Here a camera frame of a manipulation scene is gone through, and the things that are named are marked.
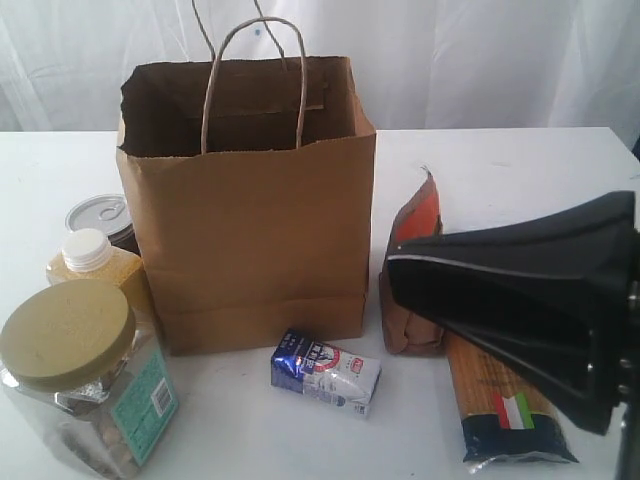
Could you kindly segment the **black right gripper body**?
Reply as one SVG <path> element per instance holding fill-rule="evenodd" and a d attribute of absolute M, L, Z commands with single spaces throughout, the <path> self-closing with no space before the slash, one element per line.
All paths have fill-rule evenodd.
<path fill-rule="evenodd" d="M 423 315 L 490 353 L 575 426 L 605 433 L 639 383 L 636 196 L 398 247 L 431 283 Z"/>

